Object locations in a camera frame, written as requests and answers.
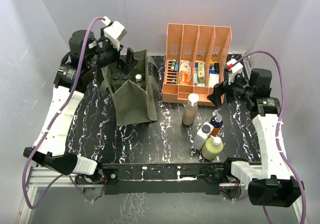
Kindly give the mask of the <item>dark blue orange pump bottle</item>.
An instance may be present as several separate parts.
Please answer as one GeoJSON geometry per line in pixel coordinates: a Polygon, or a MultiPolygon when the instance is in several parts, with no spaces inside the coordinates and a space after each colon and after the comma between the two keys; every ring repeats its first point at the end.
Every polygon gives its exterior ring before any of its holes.
{"type": "Polygon", "coordinates": [[[213,130],[211,132],[211,136],[217,136],[220,128],[223,125],[222,116],[219,113],[216,113],[210,120],[210,124],[213,126],[213,130]]]}

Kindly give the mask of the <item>brown pump bottle white top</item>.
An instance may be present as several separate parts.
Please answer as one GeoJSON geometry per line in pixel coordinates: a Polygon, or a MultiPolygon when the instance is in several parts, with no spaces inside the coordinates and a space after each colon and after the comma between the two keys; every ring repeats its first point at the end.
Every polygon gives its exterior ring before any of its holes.
{"type": "Polygon", "coordinates": [[[195,93],[192,93],[188,96],[188,102],[185,105],[185,109],[182,116],[182,123],[186,126],[191,125],[198,111],[198,101],[199,96],[195,93]]]}

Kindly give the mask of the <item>green white small box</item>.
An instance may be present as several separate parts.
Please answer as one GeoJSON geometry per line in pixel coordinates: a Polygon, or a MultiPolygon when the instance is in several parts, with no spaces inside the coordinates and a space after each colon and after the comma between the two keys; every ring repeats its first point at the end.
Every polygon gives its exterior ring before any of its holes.
{"type": "Polygon", "coordinates": [[[196,61],[194,66],[194,85],[206,86],[206,71],[205,63],[203,61],[196,61]]]}

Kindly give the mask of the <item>red white snack packet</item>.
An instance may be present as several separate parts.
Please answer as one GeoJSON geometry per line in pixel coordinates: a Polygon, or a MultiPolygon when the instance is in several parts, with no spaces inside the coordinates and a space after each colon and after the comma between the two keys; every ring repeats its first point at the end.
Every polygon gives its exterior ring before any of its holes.
{"type": "Polygon", "coordinates": [[[181,60],[179,64],[179,84],[192,85],[191,64],[187,60],[181,60]]]}

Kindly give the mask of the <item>clear square bottle black label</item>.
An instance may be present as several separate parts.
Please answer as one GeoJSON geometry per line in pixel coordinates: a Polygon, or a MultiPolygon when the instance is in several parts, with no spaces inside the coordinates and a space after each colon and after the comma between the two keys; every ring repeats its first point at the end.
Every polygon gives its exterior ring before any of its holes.
{"type": "Polygon", "coordinates": [[[122,84],[121,84],[120,75],[118,73],[115,73],[112,75],[111,85],[114,92],[116,92],[119,88],[121,88],[122,84]]]}

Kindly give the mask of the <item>small blue tubes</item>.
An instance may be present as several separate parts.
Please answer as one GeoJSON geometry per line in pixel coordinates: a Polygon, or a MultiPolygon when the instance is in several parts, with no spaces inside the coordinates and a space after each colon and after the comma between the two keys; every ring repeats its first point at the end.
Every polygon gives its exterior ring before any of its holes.
{"type": "Polygon", "coordinates": [[[172,61],[172,64],[171,64],[171,68],[170,68],[171,71],[174,71],[174,72],[178,72],[179,71],[179,61],[178,60],[173,60],[172,61]]]}

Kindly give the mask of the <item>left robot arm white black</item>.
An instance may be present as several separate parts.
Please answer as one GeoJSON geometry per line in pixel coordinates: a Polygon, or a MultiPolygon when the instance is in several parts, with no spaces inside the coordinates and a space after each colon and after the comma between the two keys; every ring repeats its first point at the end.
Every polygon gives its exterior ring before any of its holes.
{"type": "Polygon", "coordinates": [[[77,30],[69,38],[70,49],[55,76],[45,123],[33,146],[26,147],[23,152],[27,166],[34,161],[65,176],[82,174],[93,184],[103,179],[98,161],[69,153],[65,148],[69,127],[93,79],[94,69],[124,63],[119,56],[123,48],[120,41],[127,29],[105,27],[100,32],[100,39],[87,30],[77,30]]]}

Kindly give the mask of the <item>olive green canvas bag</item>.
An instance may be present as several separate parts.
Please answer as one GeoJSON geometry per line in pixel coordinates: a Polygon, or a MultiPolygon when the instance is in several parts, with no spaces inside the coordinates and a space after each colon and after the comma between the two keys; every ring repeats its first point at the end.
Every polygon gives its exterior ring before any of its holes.
{"type": "Polygon", "coordinates": [[[139,124],[158,119],[155,98],[159,92],[159,68],[146,49],[134,52],[138,64],[130,73],[130,79],[116,92],[112,88],[112,75],[120,73],[116,62],[103,68],[97,68],[96,80],[101,93],[111,95],[115,107],[117,126],[139,124]],[[135,84],[135,75],[142,75],[143,88],[135,84]]]}

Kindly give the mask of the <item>black front rail frame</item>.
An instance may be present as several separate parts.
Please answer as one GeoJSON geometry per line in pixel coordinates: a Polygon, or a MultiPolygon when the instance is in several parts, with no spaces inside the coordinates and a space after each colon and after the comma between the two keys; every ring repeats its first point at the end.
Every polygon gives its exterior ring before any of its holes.
{"type": "Polygon", "coordinates": [[[104,195],[128,193],[175,194],[205,193],[219,195],[243,184],[224,174],[223,163],[102,164],[93,181],[80,174],[75,182],[98,186],[104,195]]]}

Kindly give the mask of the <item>small clear bottle white cap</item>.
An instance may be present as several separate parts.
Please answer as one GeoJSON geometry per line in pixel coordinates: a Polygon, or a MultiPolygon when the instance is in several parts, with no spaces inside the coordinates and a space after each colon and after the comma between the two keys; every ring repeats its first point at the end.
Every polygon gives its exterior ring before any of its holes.
{"type": "Polygon", "coordinates": [[[136,74],[135,75],[135,84],[140,87],[143,88],[143,79],[142,79],[142,75],[141,74],[136,74]]]}

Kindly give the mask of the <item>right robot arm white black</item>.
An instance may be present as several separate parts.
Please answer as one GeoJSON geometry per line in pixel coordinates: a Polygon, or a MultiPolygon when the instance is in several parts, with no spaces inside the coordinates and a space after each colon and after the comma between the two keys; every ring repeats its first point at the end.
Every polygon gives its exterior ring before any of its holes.
{"type": "Polygon", "coordinates": [[[282,158],[282,136],[276,130],[281,104],[270,96],[272,73],[255,68],[246,82],[241,72],[241,69],[227,68],[228,79],[215,85],[208,99],[216,107],[221,106],[222,95],[227,103],[236,99],[245,102],[258,136],[261,170],[254,169],[244,159],[227,158],[223,164],[223,178],[230,183],[240,180],[255,206],[290,207],[301,196],[301,191],[282,158]]]}

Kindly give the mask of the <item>white bottle grey cap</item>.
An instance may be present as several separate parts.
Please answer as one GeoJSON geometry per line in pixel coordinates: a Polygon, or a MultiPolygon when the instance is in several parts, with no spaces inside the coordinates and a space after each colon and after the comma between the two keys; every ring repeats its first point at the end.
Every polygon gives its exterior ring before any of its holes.
{"type": "Polygon", "coordinates": [[[209,122],[204,122],[202,124],[202,126],[197,131],[193,141],[193,147],[196,150],[201,150],[206,140],[210,137],[213,129],[214,126],[209,122]]]}

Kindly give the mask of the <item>pale yellow bottle white cap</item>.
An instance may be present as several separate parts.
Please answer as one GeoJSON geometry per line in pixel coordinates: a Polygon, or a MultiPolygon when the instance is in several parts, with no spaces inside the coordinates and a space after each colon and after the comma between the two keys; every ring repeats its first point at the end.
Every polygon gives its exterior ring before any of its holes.
{"type": "Polygon", "coordinates": [[[214,160],[223,150],[224,145],[220,137],[210,136],[204,143],[201,154],[207,160],[214,160]]]}

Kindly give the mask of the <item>orange plastic file organizer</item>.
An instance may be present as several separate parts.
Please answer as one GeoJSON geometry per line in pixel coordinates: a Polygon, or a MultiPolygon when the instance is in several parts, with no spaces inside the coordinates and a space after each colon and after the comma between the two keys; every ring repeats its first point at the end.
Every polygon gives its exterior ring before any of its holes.
{"type": "Polygon", "coordinates": [[[169,23],[166,33],[166,60],[162,101],[185,104],[188,96],[199,96],[198,104],[212,106],[207,96],[224,80],[232,29],[169,23]]]}

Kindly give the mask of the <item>clear square bottle yellow liquid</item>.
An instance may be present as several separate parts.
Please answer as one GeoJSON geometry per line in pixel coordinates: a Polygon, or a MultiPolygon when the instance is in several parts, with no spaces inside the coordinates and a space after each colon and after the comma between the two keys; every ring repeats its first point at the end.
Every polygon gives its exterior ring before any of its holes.
{"type": "Polygon", "coordinates": [[[122,74],[121,75],[121,84],[125,84],[129,79],[130,79],[130,76],[129,75],[126,75],[126,74],[122,74]]]}

